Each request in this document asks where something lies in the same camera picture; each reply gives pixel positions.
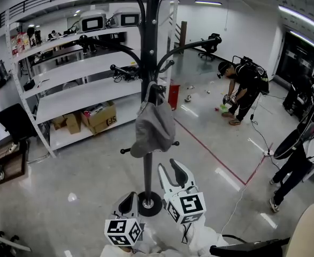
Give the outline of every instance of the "black cap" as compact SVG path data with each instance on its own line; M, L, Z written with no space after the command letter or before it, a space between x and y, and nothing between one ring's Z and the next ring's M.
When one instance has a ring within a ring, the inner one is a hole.
M226 70L227 70L227 68L229 67L229 63L227 63L227 62L221 62L220 64L219 64L219 72L223 75L223 74L225 74L225 72L226 72Z

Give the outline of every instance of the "floor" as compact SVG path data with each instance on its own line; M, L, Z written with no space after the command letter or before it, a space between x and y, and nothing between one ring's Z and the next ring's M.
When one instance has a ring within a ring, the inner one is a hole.
M269 180L277 169L270 158L262 160L266 144L250 123L251 112L240 126L231 127L220 111L215 111L229 81L216 76L218 59L206 62L196 53L191 50L175 57L172 79L181 85L175 111L180 146L154 154L152 189L163 195L156 166L162 163L172 173L169 159L174 158L193 172L204 193L207 226L221 232L245 189L223 233L246 241L286 238L314 203L314 182L300 183L286 196L279 213L270 211L268 199L275 188ZM192 101L184 103L188 94ZM286 91L270 83L270 94L285 97ZM298 123L277 97L262 96L254 116L256 129L273 150ZM0 230L8 236L19 235L33 250L27 256L63 257L70 256L69 252L72 256L99 256L108 244L103 229L112 205L125 193L144 189L142 160L119 153L134 139L134 123L129 123L65 147L55 159L28 165L25 176L0 186ZM36 140L31 150L30 160L45 154ZM284 163L274 162L278 166ZM162 248L186 252L182 234L166 211L143 218L143 222Z

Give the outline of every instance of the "black office chair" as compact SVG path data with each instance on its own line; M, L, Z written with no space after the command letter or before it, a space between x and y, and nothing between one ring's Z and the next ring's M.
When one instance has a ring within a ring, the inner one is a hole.
M214 53L215 51L217 51L217 45L222 42L222 39L221 39L220 35L217 34L217 33L212 33L212 34L208 37L208 40L209 40L209 39L216 39L216 42L215 42L214 44L205 44L205 45L201 46L201 48L204 49L205 51L199 52L199 53L198 53L198 56L201 56L201 58L202 58L203 56L205 56L205 59L207 59L207 57L209 57L209 58L211 58L211 60L213 61L214 58L215 58L215 56L213 55L213 53Z
M26 146L26 162L28 164L40 161L50 156L50 154L47 153L46 155L33 161L28 160L29 138L37 136L37 132L28 118L26 111L19 103L0 111L0 123L5 127L5 130L10 133L13 142L16 145L20 143L20 145Z

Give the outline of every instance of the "green object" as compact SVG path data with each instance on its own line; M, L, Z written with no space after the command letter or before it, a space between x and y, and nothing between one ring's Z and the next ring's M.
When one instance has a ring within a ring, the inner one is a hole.
M226 105L221 104L220 108L221 108L222 112L228 112L228 107L226 107Z

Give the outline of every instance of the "shelf board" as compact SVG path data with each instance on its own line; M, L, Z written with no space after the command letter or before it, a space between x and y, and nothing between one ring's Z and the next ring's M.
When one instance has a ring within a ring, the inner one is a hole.
M133 51L135 54L138 55L138 57L140 56L140 50ZM112 64L115 64L117 67L124 67L136 65L136 62L130 55L120 51L95 56L92 58L56 67L55 69L52 69L48 72L36 75L33 78L35 86L32 89L24 92L24 98L29 98L35 94L56 87L58 85L62 85L66 82L73 81L75 79L108 71Z
M113 78L62 90L40 99L35 122L40 124L90 105L114 100L140 91L140 80L115 83Z
M117 122L105 130L109 130L113 127L135 120L137 117L136 113L139 110L141 103L140 98L140 94L133 94L113 100L116 105ZM51 125L50 146L52 150L56 150L92 135L91 131L83 123L81 124L81 131L75 134L70 134L66 127L55 130L53 125Z
M122 27L122 28L107 28L107 29L100 29L97 31L91 31L91 32L85 32L85 33L76 33L76 34L70 34L64 38L56 39L53 41L47 41L44 42L43 44L35 47L35 48L30 48L27 51L24 51L19 54L17 57L13 57L13 62L17 63L20 60L25 59L28 56L31 56L33 54L36 54L40 51L45 51L48 49L52 49L57 46L64 45L66 43L78 40L80 36L86 35L88 37L92 36L98 36L98 35L103 35L103 34L110 34L110 33L119 33L119 32L129 32L138 29L137 27Z

